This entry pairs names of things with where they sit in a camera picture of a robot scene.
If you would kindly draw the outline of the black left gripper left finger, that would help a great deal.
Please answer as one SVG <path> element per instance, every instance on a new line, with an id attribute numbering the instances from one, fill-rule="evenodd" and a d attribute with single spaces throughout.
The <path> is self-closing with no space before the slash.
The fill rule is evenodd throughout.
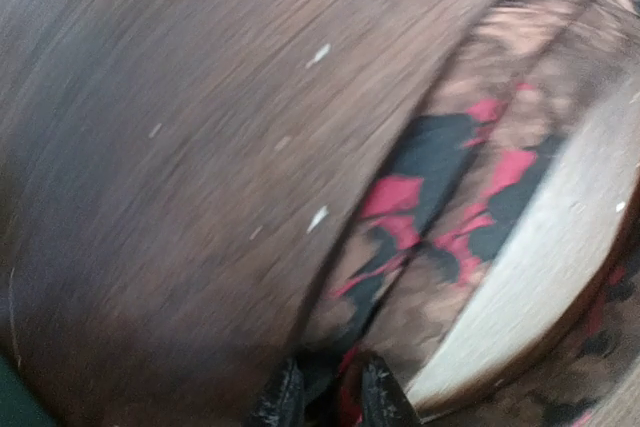
<path id="1" fill-rule="evenodd" d="M 250 427 L 299 427 L 305 421 L 304 377 L 287 358 L 265 385 L 249 415 Z"/>

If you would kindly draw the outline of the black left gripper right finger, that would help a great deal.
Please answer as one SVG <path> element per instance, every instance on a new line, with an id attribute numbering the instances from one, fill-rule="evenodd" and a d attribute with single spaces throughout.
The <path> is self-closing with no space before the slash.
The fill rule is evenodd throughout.
<path id="1" fill-rule="evenodd" d="M 362 426 L 419 426 L 420 418 L 385 360 L 371 354 L 362 371 Z"/>

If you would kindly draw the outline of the dark red patterned tie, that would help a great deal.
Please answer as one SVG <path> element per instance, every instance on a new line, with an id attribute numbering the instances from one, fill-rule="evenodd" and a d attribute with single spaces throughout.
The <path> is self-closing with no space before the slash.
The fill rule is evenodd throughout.
<path id="1" fill-rule="evenodd" d="M 639 0 L 497 0 L 377 176 L 305 334 L 309 426 L 381 356 L 419 426 L 578 424 L 639 349 Z"/>

